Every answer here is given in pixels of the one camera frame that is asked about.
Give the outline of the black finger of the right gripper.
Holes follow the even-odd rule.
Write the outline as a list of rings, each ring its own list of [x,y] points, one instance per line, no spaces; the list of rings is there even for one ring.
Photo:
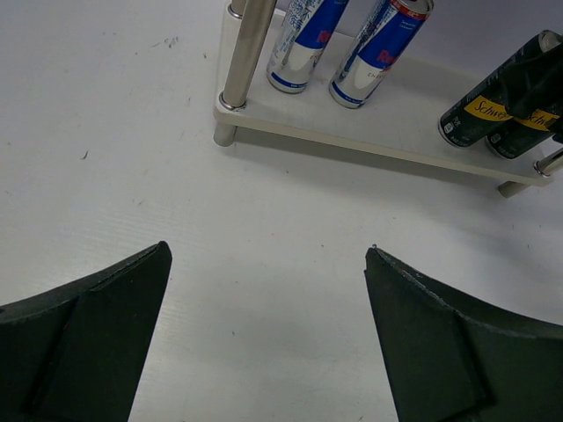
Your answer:
[[[559,113],[560,119],[550,127],[557,131],[562,118],[562,45],[507,68],[503,94],[512,119],[527,119],[537,110]]]

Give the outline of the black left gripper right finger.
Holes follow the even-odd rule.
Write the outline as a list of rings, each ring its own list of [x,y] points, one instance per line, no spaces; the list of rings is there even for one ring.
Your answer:
[[[560,421],[562,328],[493,306],[380,248],[369,302],[401,421]]]

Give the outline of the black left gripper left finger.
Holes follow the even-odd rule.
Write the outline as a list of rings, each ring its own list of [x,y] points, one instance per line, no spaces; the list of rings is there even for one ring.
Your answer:
[[[1,307],[3,421],[126,421],[172,267],[161,241]]]

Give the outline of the black yellow tonic can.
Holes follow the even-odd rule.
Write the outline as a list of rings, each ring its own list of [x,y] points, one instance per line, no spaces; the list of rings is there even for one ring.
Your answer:
[[[558,44],[562,45],[562,36],[544,30],[513,53],[440,118],[439,131],[445,141],[459,148],[467,148],[511,120],[504,105],[503,72]]]
[[[515,159],[553,135],[550,127],[559,113],[537,110],[527,119],[507,120],[486,137],[486,146],[497,156]]]

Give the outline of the blue silver energy drink can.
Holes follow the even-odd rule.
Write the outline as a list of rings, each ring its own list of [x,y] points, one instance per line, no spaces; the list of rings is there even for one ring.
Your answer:
[[[433,9],[428,0],[376,4],[331,79],[333,99],[346,108],[363,106]]]

